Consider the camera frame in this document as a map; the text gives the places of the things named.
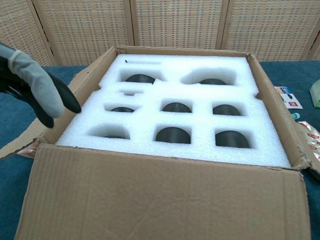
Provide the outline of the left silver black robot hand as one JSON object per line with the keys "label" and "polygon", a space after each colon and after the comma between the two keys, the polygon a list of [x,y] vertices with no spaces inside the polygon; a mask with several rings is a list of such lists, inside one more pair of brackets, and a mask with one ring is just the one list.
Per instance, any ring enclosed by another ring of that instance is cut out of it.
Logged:
{"label": "left silver black robot hand", "polygon": [[47,128],[65,109],[79,114],[75,95],[58,77],[44,70],[25,52],[0,44],[0,92],[27,103]]}

